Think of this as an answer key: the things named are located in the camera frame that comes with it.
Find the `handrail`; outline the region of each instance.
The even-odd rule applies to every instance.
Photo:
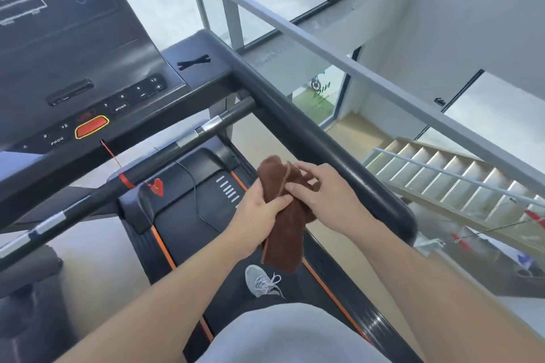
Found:
[[[384,77],[358,64],[352,59],[333,52],[326,43],[305,32],[282,16],[267,9],[255,0],[231,0],[253,13],[258,18],[274,26],[311,52],[327,60],[351,77],[366,84],[391,103],[415,116],[438,132],[460,144],[471,153],[500,168],[504,173],[519,181],[538,195],[545,195],[545,174],[508,153],[496,144],[476,134],[469,128],[449,118],[437,109],[426,104],[399,88]]]
[[[541,208],[545,208],[545,203],[541,203],[541,202],[539,202],[537,200],[533,200],[533,199],[528,198],[528,197],[523,196],[523,195],[518,195],[518,194],[512,193],[509,190],[506,190],[506,189],[503,189],[503,188],[493,187],[493,186],[488,185],[488,184],[486,184],[484,182],[481,182],[481,181],[470,180],[469,178],[464,177],[463,175],[456,174],[455,172],[445,171],[442,168],[428,165],[425,162],[415,161],[413,159],[404,157],[404,156],[399,155],[399,154],[395,154],[393,152],[390,152],[390,151],[387,151],[387,150],[381,149],[381,148],[373,148],[373,150],[371,152],[373,152],[373,151],[378,151],[378,152],[380,152],[382,154],[386,154],[386,155],[389,155],[391,157],[399,158],[399,159],[401,159],[403,161],[410,162],[411,164],[415,164],[415,165],[421,166],[423,168],[428,168],[428,169],[430,169],[432,171],[439,172],[441,174],[446,174],[446,175],[448,175],[450,177],[458,178],[459,180],[470,182],[470,183],[472,183],[474,185],[477,185],[477,186],[479,186],[481,188],[486,188],[486,189],[491,190],[491,191],[496,191],[499,194],[507,195],[508,197],[511,197],[513,199],[524,201],[524,202],[526,202],[528,204],[532,204],[532,205],[535,205],[535,206],[538,206],[538,207],[541,207]]]

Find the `black wire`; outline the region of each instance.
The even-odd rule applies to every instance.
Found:
[[[198,208],[198,205],[197,205],[197,182],[195,181],[195,178],[194,176],[189,172],[189,170],[184,167],[179,161],[176,161],[176,163],[182,167],[184,169],[185,172],[187,172],[187,174],[191,177],[191,180],[193,181],[193,195],[195,197],[195,213],[197,214],[197,216],[201,219],[202,222],[204,222],[205,224],[209,225],[210,227],[212,227],[213,229],[216,229],[212,224],[210,224],[210,222],[206,221],[204,218],[202,218],[202,216],[199,214],[199,208]]]

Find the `tiled floor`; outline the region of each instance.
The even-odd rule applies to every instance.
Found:
[[[201,112],[189,121],[182,121],[160,132],[119,155],[119,160],[126,164],[151,151],[161,142],[172,140],[194,126],[197,120],[206,118],[205,114],[206,112]],[[329,129],[329,133],[357,159],[362,159],[373,147],[389,140],[355,115],[337,122]],[[235,124],[233,142],[256,167],[270,154],[278,154],[284,160],[295,160],[253,115]],[[105,164],[77,183],[81,186],[97,187],[116,169],[114,163]],[[348,239],[333,233],[319,222],[310,224],[309,229],[396,330],[421,354],[401,312],[357,248]],[[13,236],[0,235],[0,243]],[[51,246],[64,259],[63,292],[70,318],[80,338],[149,287],[138,258],[117,218],[79,223],[53,240]]]

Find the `treadmill belt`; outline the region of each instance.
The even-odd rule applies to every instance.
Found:
[[[193,192],[186,193],[155,217],[155,228],[176,265],[186,261],[227,227],[244,190],[231,173],[219,171],[201,182],[196,193],[198,212],[209,225],[197,216]],[[249,258],[239,262],[204,312],[213,335],[238,315],[237,310],[255,298],[246,286],[244,271],[250,264],[260,264],[261,255],[262,250],[258,248]],[[282,276],[279,286],[288,303],[319,307],[358,332],[305,265],[301,264],[293,275],[268,265],[262,267],[270,277],[273,273]]]

